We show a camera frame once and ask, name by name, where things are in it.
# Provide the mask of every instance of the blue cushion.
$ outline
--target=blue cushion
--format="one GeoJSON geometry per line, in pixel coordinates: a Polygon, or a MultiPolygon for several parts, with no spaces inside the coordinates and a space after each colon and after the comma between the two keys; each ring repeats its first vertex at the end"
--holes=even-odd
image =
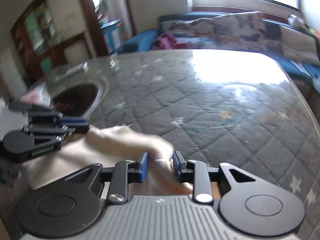
{"type": "Polygon", "coordinates": [[[293,29],[290,25],[285,24],[285,23],[276,22],[273,20],[266,20],[266,19],[263,19],[263,21],[266,24],[267,38],[270,40],[276,40],[276,41],[282,40],[280,26],[284,26],[284,27],[293,29]]]}
{"type": "Polygon", "coordinates": [[[158,38],[159,31],[156,29],[146,30],[133,38],[127,40],[118,49],[118,53],[131,53],[138,51],[149,51],[151,49],[151,43],[158,38]]]}
{"type": "Polygon", "coordinates": [[[311,77],[320,77],[320,67],[313,66],[310,63],[303,63],[303,66],[311,77]]]}
{"type": "Polygon", "coordinates": [[[271,57],[274,59],[276,62],[278,62],[281,67],[288,73],[288,75],[292,79],[298,79],[301,81],[304,81],[307,84],[312,84],[312,78],[305,74],[302,73],[292,62],[290,59],[280,55],[280,54],[275,54],[275,53],[264,53],[266,56],[271,57]]]}

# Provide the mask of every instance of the pillow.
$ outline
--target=pillow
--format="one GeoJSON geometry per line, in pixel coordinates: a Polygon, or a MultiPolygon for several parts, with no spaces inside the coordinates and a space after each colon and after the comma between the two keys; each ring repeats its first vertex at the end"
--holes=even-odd
{"type": "Polygon", "coordinates": [[[163,32],[174,37],[214,37],[212,18],[201,18],[193,21],[164,21],[161,23],[163,32]]]}
{"type": "Polygon", "coordinates": [[[220,49],[267,51],[261,12],[233,13],[213,20],[220,49]]]}
{"type": "Polygon", "coordinates": [[[295,62],[306,62],[320,66],[316,40],[306,34],[281,26],[282,52],[295,62]]]}
{"type": "Polygon", "coordinates": [[[268,52],[274,52],[282,55],[282,42],[276,40],[267,40],[268,52]]]}
{"type": "Polygon", "coordinates": [[[176,37],[178,42],[190,44],[191,49],[218,49],[217,43],[206,37],[176,37]]]}

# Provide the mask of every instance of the white wall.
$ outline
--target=white wall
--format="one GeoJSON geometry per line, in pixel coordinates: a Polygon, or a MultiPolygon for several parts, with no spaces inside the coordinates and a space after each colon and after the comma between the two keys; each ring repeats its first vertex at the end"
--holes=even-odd
{"type": "Polygon", "coordinates": [[[161,15],[188,11],[187,0],[129,0],[129,5],[138,33],[157,28],[157,18],[161,15]]]}
{"type": "MultiPolygon", "coordinates": [[[[11,48],[15,65],[23,76],[26,72],[22,67],[22,62],[13,43],[10,30],[19,16],[33,0],[0,0],[0,54],[7,48],[11,48]]],[[[79,0],[47,0],[51,9],[52,17],[55,21],[57,31],[67,39],[75,34],[86,31],[86,24],[79,0]]],[[[95,51],[91,38],[86,32],[86,38],[91,48],[92,54],[95,51]]]]}
{"type": "Polygon", "coordinates": [[[300,0],[301,13],[308,26],[320,31],[320,0],[300,0]]]}
{"type": "Polygon", "coordinates": [[[0,56],[0,75],[13,99],[19,99],[26,93],[27,86],[18,72],[10,48],[0,56]]]}
{"type": "Polygon", "coordinates": [[[57,31],[63,39],[85,32],[91,54],[96,56],[92,40],[87,31],[80,0],[47,0],[57,31]]]}

